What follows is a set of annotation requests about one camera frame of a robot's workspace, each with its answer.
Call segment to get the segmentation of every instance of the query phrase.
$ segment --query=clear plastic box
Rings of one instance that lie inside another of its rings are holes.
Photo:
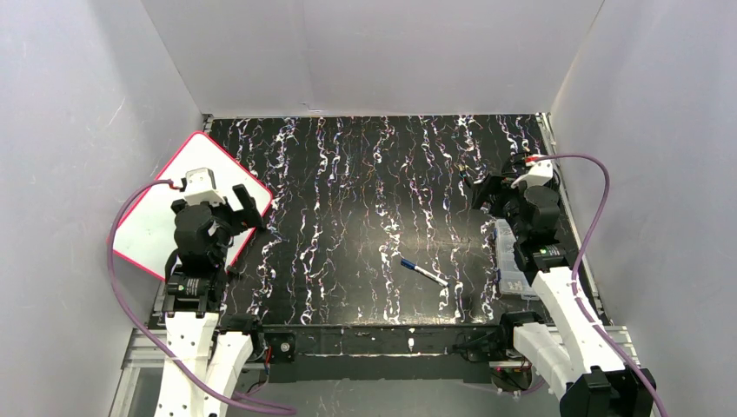
[[[519,295],[523,300],[540,300],[525,275],[517,268],[514,250],[516,239],[506,220],[496,220],[493,237],[499,291],[505,295]]]

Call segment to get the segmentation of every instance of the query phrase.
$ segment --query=white wall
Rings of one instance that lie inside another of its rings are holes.
[[[0,415],[107,415],[131,324],[106,233],[202,119],[138,1],[0,4]]]
[[[559,151],[611,170],[589,260],[676,417],[737,414],[734,22],[734,2],[606,1],[553,107]],[[563,168],[583,227],[601,175]]]
[[[143,0],[218,116],[550,110],[601,0]]]

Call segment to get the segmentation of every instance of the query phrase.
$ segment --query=marker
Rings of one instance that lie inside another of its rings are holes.
[[[413,271],[419,272],[420,274],[427,276],[429,279],[431,279],[431,280],[437,282],[438,284],[440,284],[441,287],[447,287],[448,286],[448,282],[445,281],[445,280],[443,280],[441,277],[439,277],[439,276],[437,276],[437,275],[435,275],[435,274],[427,271],[427,269],[423,269],[421,267],[418,267],[414,263],[412,263],[412,262],[410,262],[410,261],[408,261],[408,260],[406,260],[404,258],[402,258],[402,266],[405,267],[405,268],[407,268],[407,269],[412,269]]]

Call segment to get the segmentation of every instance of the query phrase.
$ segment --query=whiteboard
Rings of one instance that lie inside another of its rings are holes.
[[[218,191],[228,198],[233,210],[242,209],[233,193],[237,184],[245,185],[262,215],[269,209],[274,198],[271,191],[203,132],[193,133],[156,179],[181,184],[187,171],[198,168],[212,169]],[[115,253],[163,281],[166,261],[176,249],[171,203],[181,198],[182,193],[165,185],[149,189],[121,220],[113,245]],[[229,265],[235,263],[254,231],[250,228],[235,237],[226,259]]]

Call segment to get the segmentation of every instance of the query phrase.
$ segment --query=gray floor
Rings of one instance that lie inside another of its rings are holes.
[[[153,415],[162,369],[144,369],[136,387],[129,417]],[[245,374],[239,388],[256,380]],[[311,381],[271,384],[259,398],[290,404],[301,416],[539,416],[558,417],[555,397],[547,388],[514,399],[497,394],[492,385],[464,385],[460,381]],[[230,409],[228,417],[261,415]]]

